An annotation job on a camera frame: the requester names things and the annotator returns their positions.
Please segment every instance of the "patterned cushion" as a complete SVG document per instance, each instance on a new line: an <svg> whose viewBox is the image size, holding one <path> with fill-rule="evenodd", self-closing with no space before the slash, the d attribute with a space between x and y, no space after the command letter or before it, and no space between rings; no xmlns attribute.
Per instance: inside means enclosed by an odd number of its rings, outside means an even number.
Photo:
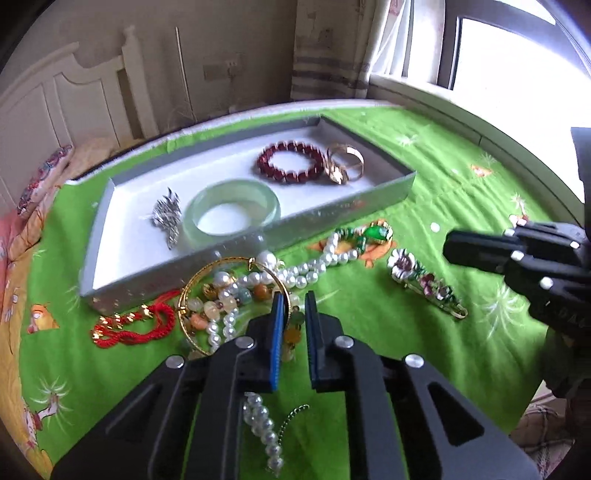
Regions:
<svg viewBox="0 0 591 480"><path fill-rule="evenodd" d="M21 219L27 220L31 216L47 190L53 186L55 180L70 162L73 151L72 145L60 147L37 169L18 201L17 214Z"/></svg>

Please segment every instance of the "white pearl strand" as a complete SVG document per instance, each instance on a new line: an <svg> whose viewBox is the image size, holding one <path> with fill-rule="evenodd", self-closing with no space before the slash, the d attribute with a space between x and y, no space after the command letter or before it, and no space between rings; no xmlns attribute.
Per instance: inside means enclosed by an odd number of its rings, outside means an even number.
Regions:
<svg viewBox="0 0 591 480"><path fill-rule="evenodd" d="M273 431L275 423L269 418L269 409L263 405L262 397L254 392L244 394L246 400L242 406L244 422L251 427L254 435L265 445L265 453L269 457L267 468L278 477L283 467L279 437Z"/></svg>

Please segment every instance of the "red string necklace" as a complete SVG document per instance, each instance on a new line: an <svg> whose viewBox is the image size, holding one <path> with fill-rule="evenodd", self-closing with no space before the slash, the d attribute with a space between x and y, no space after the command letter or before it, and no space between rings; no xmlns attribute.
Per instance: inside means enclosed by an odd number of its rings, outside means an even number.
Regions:
<svg viewBox="0 0 591 480"><path fill-rule="evenodd" d="M160 295L154 304L142 305L137 312L131 312L125 315L115 314L112 317L100 317L99 322L90 331L92 341L100 348L109 348L117 343L125 345L137 345L138 343L148 343L151 340L158 340L166 337L173 331L175 324L174 309L166 302L177 297L180 290L172 290ZM156 326L148 333L136 333L130 330L124 330L125 325L134 323L137 320L147 320L155 318Z"/></svg>

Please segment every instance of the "white bed frame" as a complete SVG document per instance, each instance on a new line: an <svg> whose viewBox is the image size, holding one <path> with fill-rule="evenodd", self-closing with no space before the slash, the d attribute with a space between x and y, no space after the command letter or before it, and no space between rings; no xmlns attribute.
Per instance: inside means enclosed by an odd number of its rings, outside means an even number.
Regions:
<svg viewBox="0 0 591 480"><path fill-rule="evenodd" d="M59 146L108 137L126 148L159 134L135 27L125 29L122 54L95 67L78 64L78 46L36 62L0 96L0 213L18 203L35 169Z"/></svg>

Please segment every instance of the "electrical outlet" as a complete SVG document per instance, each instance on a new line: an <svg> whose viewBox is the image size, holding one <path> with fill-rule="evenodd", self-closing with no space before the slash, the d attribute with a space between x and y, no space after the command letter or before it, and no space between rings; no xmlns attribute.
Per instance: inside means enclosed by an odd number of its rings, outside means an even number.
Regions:
<svg viewBox="0 0 591 480"><path fill-rule="evenodd" d="M226 80L242 73L242 59L240 54L212 59L203 65L203 77L206 81Z"/></svg>

